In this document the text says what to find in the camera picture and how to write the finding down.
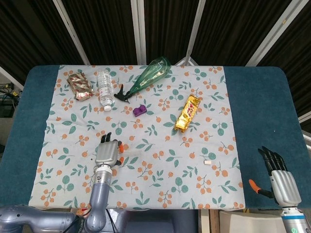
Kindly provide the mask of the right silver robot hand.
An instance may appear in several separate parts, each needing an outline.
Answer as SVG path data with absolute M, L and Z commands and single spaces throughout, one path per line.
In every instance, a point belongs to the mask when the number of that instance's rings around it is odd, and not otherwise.
M 273 199 L 280 207 L 297 207 L 301 203 L 301 196 L 297 184 L 291 172 L 288 171 L 284 159 L 276 152 L 266 147 L 258 149 L 262 156 L 269 179 L 271 190 L 264 190 L 250 179 L 248 182 L 257 194 Z

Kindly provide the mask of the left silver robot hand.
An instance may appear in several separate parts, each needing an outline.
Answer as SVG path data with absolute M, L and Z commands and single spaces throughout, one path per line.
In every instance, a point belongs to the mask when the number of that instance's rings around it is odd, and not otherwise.
M 122 164 L 118 159 L 118 154 L 124 152 L 123 144 L 117 139 L 111 140 L 111 134 L 112 132 L 109 132 L 101 137 L 95 159 L 97 166 L 107 165 L 112 168 Z

